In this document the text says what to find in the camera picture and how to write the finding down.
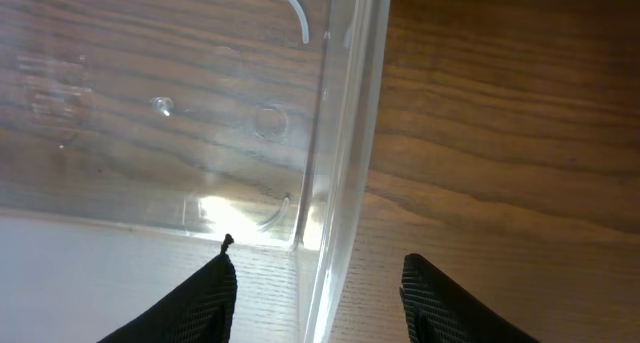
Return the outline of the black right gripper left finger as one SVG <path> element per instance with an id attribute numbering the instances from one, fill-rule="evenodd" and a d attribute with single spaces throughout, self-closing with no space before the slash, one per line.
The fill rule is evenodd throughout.
<path id="1" fill-rule="evenodd" d="M 238 290 L 233 243 L 227 234 L 215 258 L 100 343 L 228 343 Z"/>

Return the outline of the clear plastic container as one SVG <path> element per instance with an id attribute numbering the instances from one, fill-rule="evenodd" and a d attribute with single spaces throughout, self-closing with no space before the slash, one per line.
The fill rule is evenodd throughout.
<path id="1" fill-rule="evenodd" d="M 215 257 L 235 342 L 325 342 L 390 0 L 1 0 L 1 338 L 96 342 Z"/>

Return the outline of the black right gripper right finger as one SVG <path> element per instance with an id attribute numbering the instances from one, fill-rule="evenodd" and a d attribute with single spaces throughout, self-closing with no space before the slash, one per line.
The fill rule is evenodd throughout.
<path id="1" fill-rule="evenodd" d="M 537 343 L 419 254 L 404 258 L 400 297 L 411 343 Z"/>

